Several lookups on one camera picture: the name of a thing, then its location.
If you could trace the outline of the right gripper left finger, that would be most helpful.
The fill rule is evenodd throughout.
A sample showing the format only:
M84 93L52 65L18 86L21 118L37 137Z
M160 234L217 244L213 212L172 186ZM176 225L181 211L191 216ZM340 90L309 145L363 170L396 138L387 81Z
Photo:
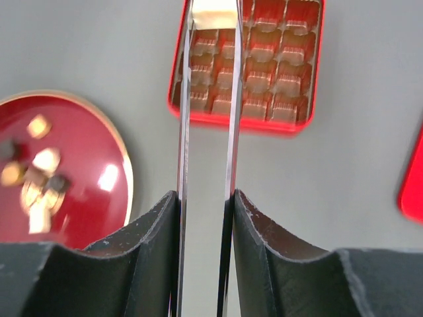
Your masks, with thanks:
M83 250L53 242L1 245L2 316L167 316L178 198Z

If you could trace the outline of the metal tongs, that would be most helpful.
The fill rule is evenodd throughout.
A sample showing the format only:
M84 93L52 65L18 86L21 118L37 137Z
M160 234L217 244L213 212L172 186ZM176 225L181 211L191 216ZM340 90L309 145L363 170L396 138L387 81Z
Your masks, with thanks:
M192 3L186 2L186 12L182 20L183 37L183 60L182 60L182 84L180 95L180 131L178 150L178 271L174 281L174 289L171 296L171 316L182 314L182 293L184 281L184 249L186 236L186 207L188 188L188 148L190 132L190 47L194 32L197 31L192 19ZM238 21L235 29L235 51L233 80L231 89L231 111L229 120L229 138L227 149L227 166L225 175L225 207L223 215L223 229L221 235L221 252L219 263L219 287L217 296L217 315L227 315L227 297L229 289L229 266L231 259L233 216L235 210L235 180L237 170L237 154L239 146L240 119L243 97L243 3L237 1Z

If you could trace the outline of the round dark red plate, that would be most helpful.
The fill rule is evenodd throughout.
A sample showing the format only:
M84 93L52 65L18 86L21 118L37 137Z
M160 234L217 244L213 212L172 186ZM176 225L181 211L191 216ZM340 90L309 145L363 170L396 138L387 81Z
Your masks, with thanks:
M26 128L44 115L52 128L41 139ZM53 175L32 165L41 150L58 148L53 175L70 181L65 193L45 190ZM1 184L1 241L62 243L83 249L128 224L134 194L132 164L113 123L90 102L60 91L35 90L1 101L1 172L26 167L23 183Z

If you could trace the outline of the tan chocolate piece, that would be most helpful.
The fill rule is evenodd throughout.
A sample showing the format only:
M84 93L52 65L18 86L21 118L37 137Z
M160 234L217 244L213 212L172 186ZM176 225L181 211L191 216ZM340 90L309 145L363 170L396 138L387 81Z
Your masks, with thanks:
M49 134L51 128L51 122L44 115L38 114L31 119L26 130L32 138L41 139Z

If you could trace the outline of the oval white chocolate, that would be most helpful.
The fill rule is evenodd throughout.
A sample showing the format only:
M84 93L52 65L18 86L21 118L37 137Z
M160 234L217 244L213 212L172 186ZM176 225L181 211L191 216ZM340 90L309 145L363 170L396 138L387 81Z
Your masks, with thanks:
M17 161L9 162L1 172L1 184L3 186L17 186L24 181L26 167Z

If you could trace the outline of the dark chocolate piece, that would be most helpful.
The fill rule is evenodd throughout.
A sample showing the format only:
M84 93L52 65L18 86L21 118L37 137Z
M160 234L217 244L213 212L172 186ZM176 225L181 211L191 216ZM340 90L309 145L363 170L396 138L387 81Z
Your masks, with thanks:
M59 194L65 193L69 187L70 181L63 175L51 176L44 186L45 190L52 190Z

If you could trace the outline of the red chocolate box with tray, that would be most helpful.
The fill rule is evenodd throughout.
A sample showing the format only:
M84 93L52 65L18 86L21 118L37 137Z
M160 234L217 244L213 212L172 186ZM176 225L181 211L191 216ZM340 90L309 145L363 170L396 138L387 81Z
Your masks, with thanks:
M312 122L324 15L323 1L243 2L241 129L295 136ZM234 53L234 30L194 32L192 123L229 125Z

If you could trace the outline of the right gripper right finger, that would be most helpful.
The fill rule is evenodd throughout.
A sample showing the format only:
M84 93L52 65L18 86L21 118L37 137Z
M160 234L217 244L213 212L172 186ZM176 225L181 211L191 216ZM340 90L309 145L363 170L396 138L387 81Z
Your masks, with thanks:
M421 316L422 252L327 251L235 192L234 249L243 316Z

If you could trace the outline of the red box lid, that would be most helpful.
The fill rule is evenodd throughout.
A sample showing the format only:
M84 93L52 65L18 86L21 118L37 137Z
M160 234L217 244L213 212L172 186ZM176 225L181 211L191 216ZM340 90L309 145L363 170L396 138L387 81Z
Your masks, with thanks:
M397 197L399 210L408 220L422 224L422 127Z

